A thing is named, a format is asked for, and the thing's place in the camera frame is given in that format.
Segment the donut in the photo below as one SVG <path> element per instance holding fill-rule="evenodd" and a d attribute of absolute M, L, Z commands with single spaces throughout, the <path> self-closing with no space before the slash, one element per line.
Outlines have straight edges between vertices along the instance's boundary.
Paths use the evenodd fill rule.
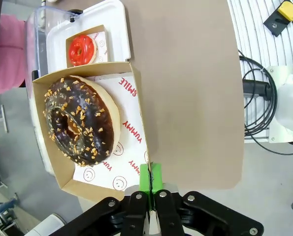
<path fill-rule="evenodd" d="M 79 35 L 73 39 L 69 46 L 68 58 L 74 66 L 93 63 L 97 46 L 93 39 L 87 35 Z"/>
<path fill-rule="evenodd" d="M 97 165 L 116 149 L 119 110 L 98 84 L 78 76 L 54 82 L 45 94 L 49 137 L 80 166 Z"/>

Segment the person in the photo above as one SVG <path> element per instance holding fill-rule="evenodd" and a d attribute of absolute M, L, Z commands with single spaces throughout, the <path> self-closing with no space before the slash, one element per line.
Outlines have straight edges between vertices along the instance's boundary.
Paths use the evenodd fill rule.
<path fill-rule="evenodd" d="M 15 205 L 18 204 L 18 196 L 15 194 L 15 197 L 13 197 L 10 201 L 6 203 L 0 203 L 0 214 L 2 214 L 4 211 L 8 209 L 12 209 L 15 207 Z"/>
<path fill-rule="evenodd" d="M 25 86 L 25 22 L 0 16 L 0 94 Z"/>

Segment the chocolate glaze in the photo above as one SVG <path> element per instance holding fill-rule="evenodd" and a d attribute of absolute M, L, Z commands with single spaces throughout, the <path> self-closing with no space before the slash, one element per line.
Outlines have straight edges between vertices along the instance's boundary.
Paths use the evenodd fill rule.
<path fill-rule="evenodd" d="M 98 164 L 110 156 L 113 148 L 114 133 L 109 110 L 90 85 L 71 76 L 62 80 L 53 83 L 46 95 L 45 115 L 50 136 L 72 161 L 82 166 Z M 77 125 L 74 130 L 81 131 L 77 140 L 75 132 L 68 129 L 68 120 Z"/>

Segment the yellow button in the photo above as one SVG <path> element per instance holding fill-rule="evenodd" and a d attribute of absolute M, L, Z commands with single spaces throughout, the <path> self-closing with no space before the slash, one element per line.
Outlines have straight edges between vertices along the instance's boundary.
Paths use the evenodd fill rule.
<path fill-rule="evenodd" d="M 284 1 L 279 7 L 278 12 L 289 21 L 293 21 L 293 3 L 290 1 Z"/>

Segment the red donut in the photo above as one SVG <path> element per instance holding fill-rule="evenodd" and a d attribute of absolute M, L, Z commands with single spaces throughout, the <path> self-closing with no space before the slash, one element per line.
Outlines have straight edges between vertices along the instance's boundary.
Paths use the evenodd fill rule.
<path fill-rule="evenodd" d="M 74 66 L 86 65 L 94 61 L 97 47 L 95 41 L 87 35 L 79 35 L 73 39 L 68 50 L 68 57 Z"/>

